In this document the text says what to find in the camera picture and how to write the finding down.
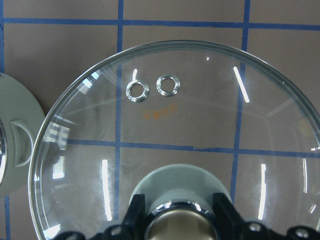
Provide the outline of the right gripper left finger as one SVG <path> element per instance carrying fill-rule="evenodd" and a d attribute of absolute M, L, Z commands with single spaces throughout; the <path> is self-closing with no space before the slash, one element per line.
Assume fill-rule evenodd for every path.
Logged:
<path fill-rule="evenodd" d="M 146 230 L 146 200 L 144 194 L 135 194 L 120 223 L 110 223 L 99 230 L 91 240 L 143 240 Z"/>

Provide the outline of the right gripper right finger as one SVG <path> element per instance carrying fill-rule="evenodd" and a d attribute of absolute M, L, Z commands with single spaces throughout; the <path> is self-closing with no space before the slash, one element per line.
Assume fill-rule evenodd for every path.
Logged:
<path fill-rule="evenodd" d="M 244 220 L 228 197 L 222 193 L 212 195 L 215 229 L 219 240 L 318 240 L 315 229 L 297 225 L 286 234 L 279 234 L 258 221 Z"/>

